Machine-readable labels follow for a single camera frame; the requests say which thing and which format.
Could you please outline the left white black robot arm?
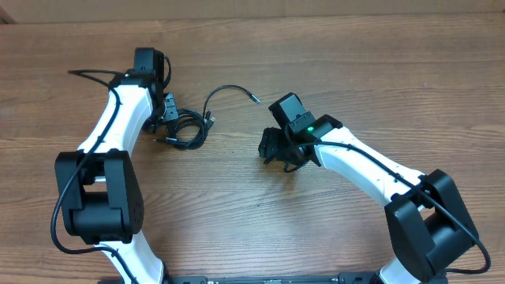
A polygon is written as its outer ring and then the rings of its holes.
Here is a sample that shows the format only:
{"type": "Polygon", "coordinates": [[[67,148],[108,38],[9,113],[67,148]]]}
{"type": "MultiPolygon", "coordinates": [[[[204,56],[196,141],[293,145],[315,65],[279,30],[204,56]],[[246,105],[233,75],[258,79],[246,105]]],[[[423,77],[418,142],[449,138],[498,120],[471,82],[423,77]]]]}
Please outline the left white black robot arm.
{"type": "Polygon", "coordinates": [[[164,91],[170,76],[167,56],[138,47],[133,67],[113,72],[106,83],[109,100],[90,136],[76,151],[60,153],[54,164],[55,247],[70,255],[103,252],[123,283],[172,281],[141,230],[144,201],[131,161],[141,130],[179,118],[174,97],[164,91]]]}

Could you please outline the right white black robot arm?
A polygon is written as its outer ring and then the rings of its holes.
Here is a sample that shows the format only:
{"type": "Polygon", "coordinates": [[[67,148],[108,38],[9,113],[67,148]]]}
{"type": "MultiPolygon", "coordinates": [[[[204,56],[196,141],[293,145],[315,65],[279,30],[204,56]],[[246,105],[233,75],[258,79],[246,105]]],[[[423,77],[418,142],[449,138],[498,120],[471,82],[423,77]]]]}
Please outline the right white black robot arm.
{"type": "Polygon", "coordinates": [[[376,272],[341,273],[340,283],[446,283],[450,273],[483,274],[491,258],[454,180],[423,174],[359,141],[339,120],[314,118],[294,93],[269,107],[278,123],[258,147],[287,173],[312,162],[351,181],[384,210],[395,258],[376,272]]]}

